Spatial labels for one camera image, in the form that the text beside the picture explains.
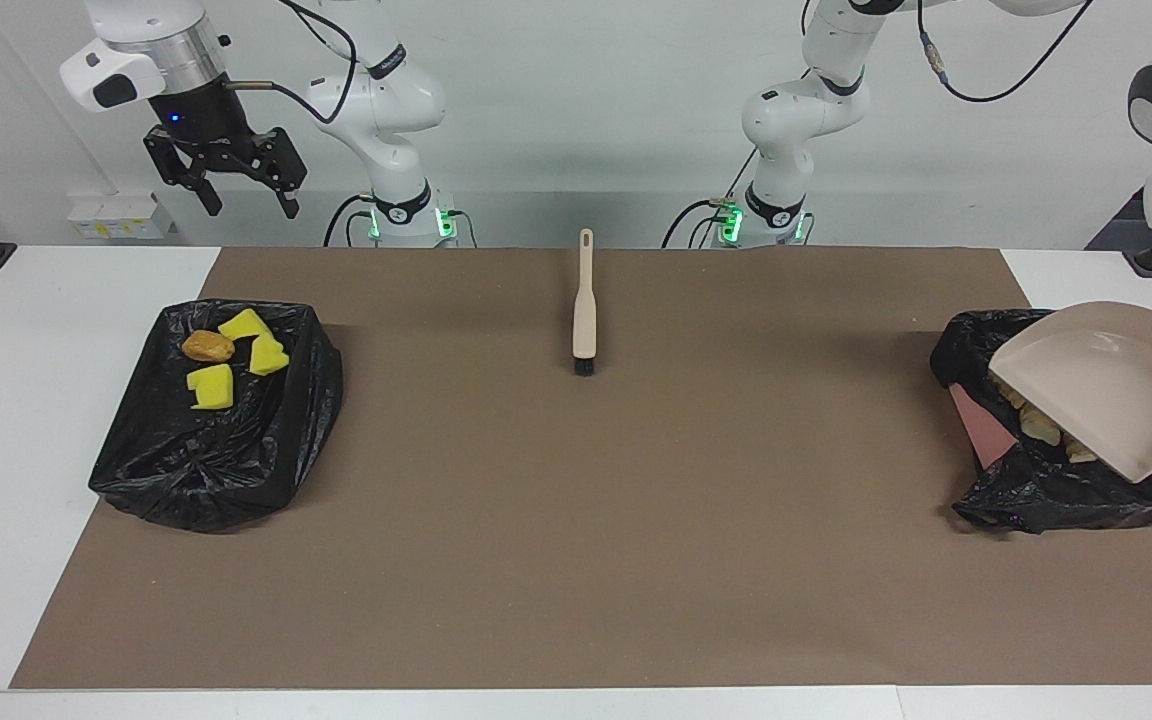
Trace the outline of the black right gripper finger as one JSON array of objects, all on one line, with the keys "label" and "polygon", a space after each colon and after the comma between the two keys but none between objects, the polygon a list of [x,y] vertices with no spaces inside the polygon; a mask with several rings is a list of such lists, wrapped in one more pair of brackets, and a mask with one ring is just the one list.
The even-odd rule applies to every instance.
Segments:
[{"label": "black right gripper finger", "polygon": [[236,146],[238,172],[273,191],[285,218],[300,214],[297,194],[306,179],[306,165],[285,128],[252,132]]},{"label": "black right gripper finger", "polygon": [[220,200],[214,185],[206,177],[207,156],[202,156],[200,159],[196,158],[191,164],[185,165],[177,145],[161,126],[156,126],[146,132],[146,136],[143,137],[143,145],[145,145],[147,156],[154,162],[156,170],[165,184],[179,185],[194,194],[210,217],[220,214],[223,202]]}]

